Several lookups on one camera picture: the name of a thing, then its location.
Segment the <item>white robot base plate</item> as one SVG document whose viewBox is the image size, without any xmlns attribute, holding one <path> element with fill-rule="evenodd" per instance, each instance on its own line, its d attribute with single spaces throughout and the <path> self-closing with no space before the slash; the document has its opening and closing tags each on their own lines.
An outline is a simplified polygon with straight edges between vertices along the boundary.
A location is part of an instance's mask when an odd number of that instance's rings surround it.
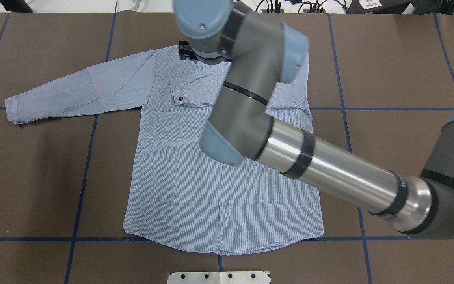
<svg viewBox="0 0 454 284">
<path fill-rule="evenodd" d="M 167 279 L 168 284 L 271 284 L 266 271 L 176 272 Z"/>
</svg>

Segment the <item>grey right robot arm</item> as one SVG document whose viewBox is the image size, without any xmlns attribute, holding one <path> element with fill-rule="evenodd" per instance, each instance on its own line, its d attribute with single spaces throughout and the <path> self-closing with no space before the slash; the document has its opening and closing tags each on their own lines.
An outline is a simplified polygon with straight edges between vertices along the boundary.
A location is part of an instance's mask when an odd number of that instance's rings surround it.
<svg viewBox="0 0 454 284">
<path fill-rule="evenodd" d="M 422 239 L 454 239 L 454 111 L 420 176 L 404 177 L 266 114 L 277 83 L 308 66 L 309 40 L 231 0 L 175 0 L 178 28 L 197 59 L 230 61 L 199 145 L 214 160 L 249 158 Z"/>
</svg>

